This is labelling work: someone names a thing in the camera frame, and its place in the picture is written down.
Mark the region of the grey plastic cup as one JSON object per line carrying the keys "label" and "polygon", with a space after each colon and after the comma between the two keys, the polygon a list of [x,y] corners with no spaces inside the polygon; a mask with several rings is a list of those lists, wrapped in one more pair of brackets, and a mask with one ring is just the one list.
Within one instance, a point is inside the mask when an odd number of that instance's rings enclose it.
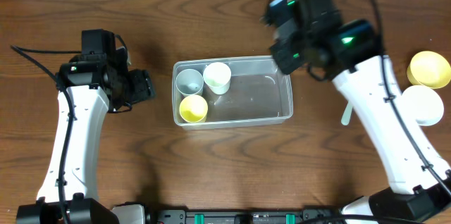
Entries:
{"label": "grey plastic cup", "polygon": [[191,95],[201,96],[204,89],[204,78],[199,71],[186,69],[176,76],[175,86],[184,97]]}

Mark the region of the white plastic cup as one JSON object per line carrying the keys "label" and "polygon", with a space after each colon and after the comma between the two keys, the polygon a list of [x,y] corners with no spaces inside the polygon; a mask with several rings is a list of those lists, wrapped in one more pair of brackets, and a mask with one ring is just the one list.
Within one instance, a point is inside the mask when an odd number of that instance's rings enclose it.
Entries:
{"label": "white plastic cup", "polygon": [[209,64],[203,72],[205,84],[218,95],[225,94],[230,88],[231,69],[221,62]]}

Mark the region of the yellow plastic cup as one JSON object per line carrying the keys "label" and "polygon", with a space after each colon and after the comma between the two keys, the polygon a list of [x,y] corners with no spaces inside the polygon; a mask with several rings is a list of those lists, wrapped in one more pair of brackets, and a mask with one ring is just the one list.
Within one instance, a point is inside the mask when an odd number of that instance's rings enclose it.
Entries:
{"label": "yellow plastic cup", "polygon": [[179,105],[179,114],[187,123],[204,123],[208,113],[206,100],[199,95],[185,97]]}

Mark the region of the yellow plastic bowl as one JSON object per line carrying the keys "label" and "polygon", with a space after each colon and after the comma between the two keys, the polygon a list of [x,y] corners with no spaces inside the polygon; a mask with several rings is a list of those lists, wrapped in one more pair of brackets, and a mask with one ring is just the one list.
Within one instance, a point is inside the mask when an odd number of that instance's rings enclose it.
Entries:
{"label": "yellow plastic bowl", "polygon": [[450,83],[450,63],[436,52],[421,51],[412,57],[407,78],[413,85],[443,88]]}

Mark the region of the white plastic bowl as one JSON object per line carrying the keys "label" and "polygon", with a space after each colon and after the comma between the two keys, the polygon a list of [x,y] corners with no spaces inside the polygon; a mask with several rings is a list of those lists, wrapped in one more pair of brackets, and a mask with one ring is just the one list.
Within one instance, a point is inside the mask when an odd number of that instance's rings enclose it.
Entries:
{"label": "white plastic bowl", "polygon": [[435,125],[444,115],[443,100],[431,88],[421,85],[408,87],[402,93],[402,100],[420,126]]}

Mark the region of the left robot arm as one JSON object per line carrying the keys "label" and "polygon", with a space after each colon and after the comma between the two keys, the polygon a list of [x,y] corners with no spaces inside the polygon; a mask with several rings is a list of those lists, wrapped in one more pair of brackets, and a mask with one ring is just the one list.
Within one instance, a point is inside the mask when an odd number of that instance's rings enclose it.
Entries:
{"label": "left robot arm", "polygon": [[17,223],[150,223],[142,203],[108,209],[98,200],[97,161],[108,113],[125,113],[154,98],[146,70],[129,70],[130,55],[113,32],[84,30],[82,48],[50,78],[58,90],[58,126],[49,168],[34,204],[18,207]]}

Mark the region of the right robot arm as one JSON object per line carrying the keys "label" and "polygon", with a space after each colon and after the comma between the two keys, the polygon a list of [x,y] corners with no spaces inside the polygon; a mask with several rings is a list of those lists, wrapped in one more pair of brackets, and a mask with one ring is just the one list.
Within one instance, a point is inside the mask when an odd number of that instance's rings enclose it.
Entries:
{"label": "right robot arm", "polygon": [[320,68],[353,106],[378,152],[388,188],[361,197],[320,223],[422,223],[450,206],[450,165],[403,102],[382,27],[345,23],[333,0],[268,0],[276,29],[271,55],[284,74]]}

